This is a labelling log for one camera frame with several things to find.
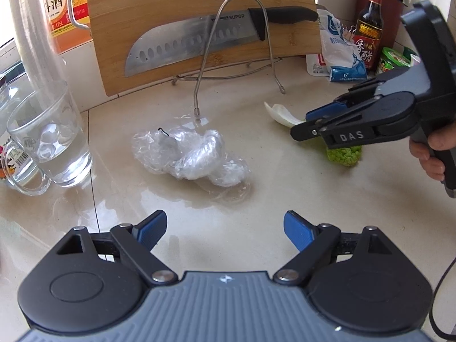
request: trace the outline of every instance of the glass bottle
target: glass bottle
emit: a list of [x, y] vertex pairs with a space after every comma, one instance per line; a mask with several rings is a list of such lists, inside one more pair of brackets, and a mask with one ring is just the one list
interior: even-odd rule
[[373, 69], [383, 33], [382, 0], [369, 0], [358, 15], [353, 38], [367, 70]]

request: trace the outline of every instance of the screw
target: screw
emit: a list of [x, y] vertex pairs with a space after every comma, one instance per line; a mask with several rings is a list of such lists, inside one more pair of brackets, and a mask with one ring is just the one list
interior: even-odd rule
[[294, 281], [299, 278], [299, 273], [292, 268], [283, 268], [279, 270], [277, 277], [283, 281]]
[[152, 274], [152, 279], [159, 283], [168, 283], [174, 279], [175, 275], [170, 270], [158, 270]]

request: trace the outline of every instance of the finger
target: finger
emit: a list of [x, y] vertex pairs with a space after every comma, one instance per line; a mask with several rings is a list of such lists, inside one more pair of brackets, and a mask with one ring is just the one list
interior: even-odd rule
[[429, 136], [428, 142], [434, 150], [448, 150], [456, 147], [456, 123], [434, 131]]
[[424, 171], [433, 174], [443, 174], [445, 172], [445, 165], [437, 158], [430, 158], [429, 160], [420, 160], [421, 167]]
[[429, 176], [431, 179], [437, 180], [437, 181], [443, 181], [445, 179], [445, 176], [443, 174], [434, 174], [432, 172], [426, 172], [427, 176]]
[[410, 148], [410, 153], [412, 154], [412, 156], [414, 156], [420, 160], [428, 160], [430, 157], [429, 149], [424, 144], [416, 143], [416, 142], [412, 141], [412, 139], [410, 139], [409, 148]]

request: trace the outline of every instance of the black cable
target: black cable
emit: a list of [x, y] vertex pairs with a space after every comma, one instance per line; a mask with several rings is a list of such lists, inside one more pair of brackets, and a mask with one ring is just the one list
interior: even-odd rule
[[437, 336], [439, 336], [440, 338], [446, 339], [447, 341], [456, 341], [456, 334], [446, 334], [441, 329], [439, 329], [439, 327], [437, 327], [437, 324], [435, 323], [435, 320], [434, 320], [434, 301], [437, 297], [437, 292], [439, 291], [440, 286], [442, 285], [443, 281], [446, 278], [446, 275], [448, 275], [448, 273], [450, 272], [450, 270], [452, 269], [454, 264], [456, 264], [456, 257], [453, 260], [453, 262], [450, 264], [450, 266], [448, 266], [448, 268], [445, 270], [445, 273], [443, 273], [442, 277], [439, 280], [439, 283], [435, 287], [434, 299], [432, 300], [432, 304], [430, 305], [430, 312], [429, 312], [429, 322], [430, 322], [432, 329], [434, 329], [434, 332], [436, 333]]
[[158, 131], [161, 131], [164, 133], [166, 136], [169, 136], [169, 133], [167, 133], [165, 130], [163, 130], [161, 127], [158, 128]]

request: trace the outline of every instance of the countertop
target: countertop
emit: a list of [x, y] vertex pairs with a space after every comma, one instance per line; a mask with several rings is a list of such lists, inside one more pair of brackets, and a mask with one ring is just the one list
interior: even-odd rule
[[[270, 69], [203, 82], [200, 125], [193, 119], [194, 82], [166, 82], [90, 109], [83, 118], [94, 166], [79, 187], [51, 186], [40, 197], [0, 187], [0, 341], [14, 341], [27, 330], [17, 288], [67, 230], [85, 225], [91, 232], [107, 231], [121, 222], [136, 224], [156, 209], [167, 213], [168, 230], [153, 253], [180, 276], [187, 269], [273, 274], [297, 253], [282, 226], [285, 212], [294, 210], [347, 232], [378, 226], [435, 286], [456, 255], [456, 201], [425, 175], [407, 140], [364, 147], [352, 169], [329, 162], [318, 142], [294, 142], [263, 102], [283, 104], [304, 118], [350, 85], [308, 75], [303, 58], [285, 59], [276, 70], [286, 95]], [[180, 124], [218, 130], [227, 149], [247, 161], [252, 189], [244, 201], [215, 201], [195, 183], [153, 175], [134, 159], [136, 132]], [[435, 305], [447, 332], [456, 322], [452, 273]], [[424, 330], [435, 338], [428, 322]]]

